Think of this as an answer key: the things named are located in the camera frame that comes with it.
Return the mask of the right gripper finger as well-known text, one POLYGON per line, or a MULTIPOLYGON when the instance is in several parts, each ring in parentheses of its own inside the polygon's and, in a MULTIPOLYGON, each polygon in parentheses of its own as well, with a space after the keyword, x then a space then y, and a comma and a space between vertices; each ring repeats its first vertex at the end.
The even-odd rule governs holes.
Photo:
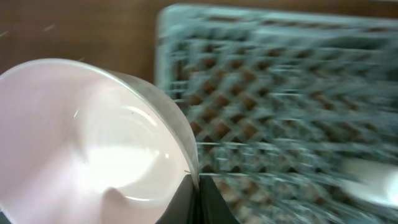
POLYGON ((239 224, 213 179, 201 176, 196 188, 190 174, 179 185, 157 224, 239 224))

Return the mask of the blue plastic cup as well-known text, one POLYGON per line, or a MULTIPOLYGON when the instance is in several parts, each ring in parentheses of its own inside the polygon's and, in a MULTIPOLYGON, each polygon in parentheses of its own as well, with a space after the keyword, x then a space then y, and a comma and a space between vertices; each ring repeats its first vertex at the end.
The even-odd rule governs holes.
POLYGON ((364 159, 345 159, 343 173, 353 180, 342 180, 348 195, 369 203, 397 208, 397 166, 364 159))

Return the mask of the grey dishwasher rack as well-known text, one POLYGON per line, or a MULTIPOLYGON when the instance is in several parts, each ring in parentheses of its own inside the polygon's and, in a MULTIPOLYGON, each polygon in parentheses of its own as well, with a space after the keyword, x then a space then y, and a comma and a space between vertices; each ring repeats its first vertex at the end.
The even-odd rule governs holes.
POLYGON ((173 4, 155 82, 232 223, 396 223, 348 195, 349 159, 397 164, 397 20, 173 4))

